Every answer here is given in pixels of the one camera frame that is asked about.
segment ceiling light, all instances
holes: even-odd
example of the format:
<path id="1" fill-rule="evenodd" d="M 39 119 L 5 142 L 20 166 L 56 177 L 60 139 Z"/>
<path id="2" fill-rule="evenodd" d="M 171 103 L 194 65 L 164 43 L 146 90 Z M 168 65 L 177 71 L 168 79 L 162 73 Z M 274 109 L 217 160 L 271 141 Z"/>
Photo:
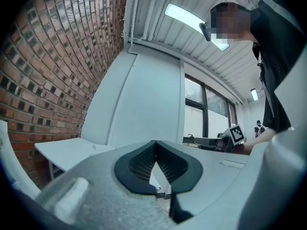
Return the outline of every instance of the ceiling light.
<path id="1" fill-rule="evenodd" d="M 251 94 L 254 98 L 254 101 L 258 100 L 258 95 L 257 95 L 256 89 L 252 89 L 252 90 L 250 90 L 250 92 L 251 92 Z"/>
<path id="2" fill-rule="evenodd" d="M 199 24 L 205 23 L 205 21 L 198 18 L 196 15 L 190 13 L 189 11 L 186 11 L 181 7 L 169 3 L 166 7 L 164 14 L 183 22 L 184 24 L 192 27 L 199 33 L 203 34 L 199 27 Z M 229 44 L 222 43 L 221 39 L 217 39 L 216 34 L 211 34 L 211 42 L 213 42 L 222 51 L 229 47 Z"/>

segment white table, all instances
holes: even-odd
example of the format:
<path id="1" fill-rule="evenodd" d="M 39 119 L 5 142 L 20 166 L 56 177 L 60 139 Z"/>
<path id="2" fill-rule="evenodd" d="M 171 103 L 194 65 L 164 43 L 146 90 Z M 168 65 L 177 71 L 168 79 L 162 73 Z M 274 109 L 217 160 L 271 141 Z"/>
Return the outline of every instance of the white table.
<path id="1" fill-rule="evenodd" d="M 115 149 L 112 146 L 97 145 L 82 138 L 36 143 L 35 148 L 48 159 L 52 180 L 54 179 L 52 164 L 67 171 L 90 156 Z"/>

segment corrugated ceiling panel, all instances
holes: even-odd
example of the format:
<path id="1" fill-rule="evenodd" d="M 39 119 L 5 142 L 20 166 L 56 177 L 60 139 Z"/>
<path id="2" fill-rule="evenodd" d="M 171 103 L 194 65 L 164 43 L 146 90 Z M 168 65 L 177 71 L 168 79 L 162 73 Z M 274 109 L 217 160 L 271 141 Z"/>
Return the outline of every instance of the corrugated ceiling panel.
<path id="1" fill-rule="evenodd" d="M 137 10 L 135 36 L 143 34 L 146 16 L 151 0 L 139 0 Z M 226 0 L 168 0 L 171 3 L 197 15 L 204 21 L 210 22 L 210 9 L 216 4 Z M 251 9 L 258 0 L 237 0 L 241 5 Z M 204 36 L 182 22 L 164 15 L 164 10 L 157 11 L 155 5 L 153 17 L 156 12 L 162 20 L 158 27 L 157 35 L 153 40 L 165 43 L 184 54 L 199 60 L 204 66 L 210 67 L 225 79 L 236 92 L 246 99 L 251 99 L 250 89 L 260 89 L 259 69 L 257 60 L 252 53 L 252 43 L 233 42 L 224 52 L 220 51 L 213 43 L 205 40 Z"/>

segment person in background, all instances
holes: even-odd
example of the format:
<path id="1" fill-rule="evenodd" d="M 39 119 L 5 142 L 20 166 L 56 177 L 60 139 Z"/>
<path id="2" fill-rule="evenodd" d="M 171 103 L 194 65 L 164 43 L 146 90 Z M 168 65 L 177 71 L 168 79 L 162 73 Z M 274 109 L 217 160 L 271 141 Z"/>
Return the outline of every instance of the person in background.
<path id="1" fill-rule="evenodd" d="M 249 155 L 253 147 L 270 141 L 276 133 L 291 124 L 274 91 L 299 58 L 305 35 L 292 23 L 276 13 L 263 0 L 259 7 L 248 10 L 233 3 L 222 2 L 211 9 L 211 30 L 217 38 L 231 41 L 251 41 L 259 68 L 260 81 L 266 94 L 263 125 L 268 127 L 256 139 L 235 146 L 233 153 Z"/>
<path id="2" fill-rule="evenodd" d="M 261 125 L 260 120 L 257 120 L 257 125 L 255 127 L 255 138 L 260 136 L 265 131 L 265 128 Z"/>

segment black shirt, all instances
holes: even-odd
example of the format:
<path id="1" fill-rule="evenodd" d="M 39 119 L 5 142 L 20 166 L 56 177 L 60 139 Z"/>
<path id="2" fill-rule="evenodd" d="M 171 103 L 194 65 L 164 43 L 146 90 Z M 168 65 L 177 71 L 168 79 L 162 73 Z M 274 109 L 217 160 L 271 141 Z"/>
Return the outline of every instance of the black shirt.
<path id="1" fill-rule="evenodd" d="M 300 56 L 306 38 L 262 0 L 259 7 L 251 11 L 250 31 L 259 42 L 253 45 L 253 52 L 257 60 L 259 52 L 261 54 L 261 77 L 271 98 L 274 113 L 273 116 L 266 98 L 263 125 L 280 132 L 291 125 L 274 91 Z"/>

